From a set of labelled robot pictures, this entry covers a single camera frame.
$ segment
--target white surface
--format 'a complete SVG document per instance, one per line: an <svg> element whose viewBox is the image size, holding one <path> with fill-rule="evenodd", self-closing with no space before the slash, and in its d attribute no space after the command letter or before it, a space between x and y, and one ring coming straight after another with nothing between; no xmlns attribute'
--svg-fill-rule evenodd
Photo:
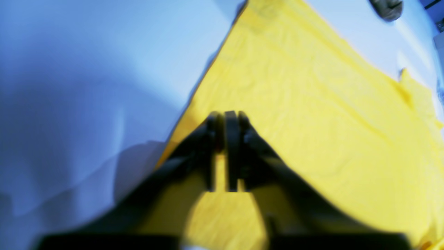
<svg viewBox="0 0 444 250"><path fill-rule="evenodd" d="M1 1L0 249L151 171L242 1Z"/></svg>

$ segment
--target yellow fabric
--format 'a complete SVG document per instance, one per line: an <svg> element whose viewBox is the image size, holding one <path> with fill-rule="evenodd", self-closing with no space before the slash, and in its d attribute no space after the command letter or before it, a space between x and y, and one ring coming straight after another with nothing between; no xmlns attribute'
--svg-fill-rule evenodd
<svg viewBox="0 0 444 250"><path fill-rule="evenodd" d="M370 66L303 1L249 1L165 155L211 111L229 110L245 111L287 165L350 216L438 249L444 147L431 92L406 71L396 82ZM186 238L246 250L265 233L250 194L219 188L196 205Z"/></svg>

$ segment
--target yellow cloth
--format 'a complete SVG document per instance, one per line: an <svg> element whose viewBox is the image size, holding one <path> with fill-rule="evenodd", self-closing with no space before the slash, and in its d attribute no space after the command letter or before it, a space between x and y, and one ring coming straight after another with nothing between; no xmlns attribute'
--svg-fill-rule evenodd
<svg viewBox="0 0 444 250"><path fill-rule="evenodd" d="M431 92L406 71L396 82L370 66L303 1L248 2L165 156L211 111L229 110L245 111L287 165L350 216L404 232L414 247L439 243L444 147ZM246 250L260 249L265 232L251 195L219 186L196 205L186 237Z"/></svg>

